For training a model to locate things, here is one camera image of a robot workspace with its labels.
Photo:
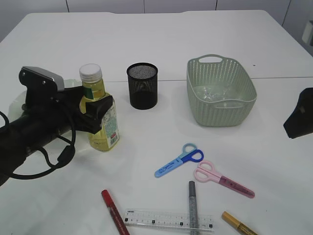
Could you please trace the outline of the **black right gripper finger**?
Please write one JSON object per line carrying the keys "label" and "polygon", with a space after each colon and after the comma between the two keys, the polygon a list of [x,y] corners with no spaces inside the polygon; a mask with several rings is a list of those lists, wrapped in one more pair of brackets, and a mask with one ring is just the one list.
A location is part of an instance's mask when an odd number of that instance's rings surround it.
{"label": "black right gripper finger", "polygon": [[313,89],[305,88],[297,105],[283,124],[289,138],[295,139],[313,132]]}

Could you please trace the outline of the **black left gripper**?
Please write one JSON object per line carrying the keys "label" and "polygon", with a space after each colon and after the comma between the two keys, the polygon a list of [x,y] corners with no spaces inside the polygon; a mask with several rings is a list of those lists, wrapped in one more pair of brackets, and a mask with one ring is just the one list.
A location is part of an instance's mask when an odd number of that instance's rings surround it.
{"label": "black left gripper", "polygon": [[82,86],[65,88],[63,91],[27,88],[23,114],[50,119],[59,128],[68,128],[70,121],[73,121],[75,130],[96,134],[102,128],[104,115],[113,105],[113,96],[87,102],[85,114],[79,108],[82,97]]}

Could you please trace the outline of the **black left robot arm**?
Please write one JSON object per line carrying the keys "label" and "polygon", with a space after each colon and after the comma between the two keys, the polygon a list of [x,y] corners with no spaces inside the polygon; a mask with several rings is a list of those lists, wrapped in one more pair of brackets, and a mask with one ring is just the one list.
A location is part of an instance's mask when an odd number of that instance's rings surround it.
{"label": "black left robot arm", "polygon": [[[31,180],[44,177],[60,169],[73,159],[75,155],[76,132],[83,131],[95,134],[100,131],[102,117],[113,104],[111,95],[98,101],[89,102],[86,113],[81,113],[79,104],[83,96],[83,88],[66,88],[62,92],[35,97],[39,101],[32,105],[26,104],[21,117],[7,122],[0,129],[0,183],[9,178]],[[67,143],[57,163],[52,164],[44,146],[59,138]],[[20,175],[14,171],[21,166],[26,158],[40,151],[49,169],[33,174]]]}

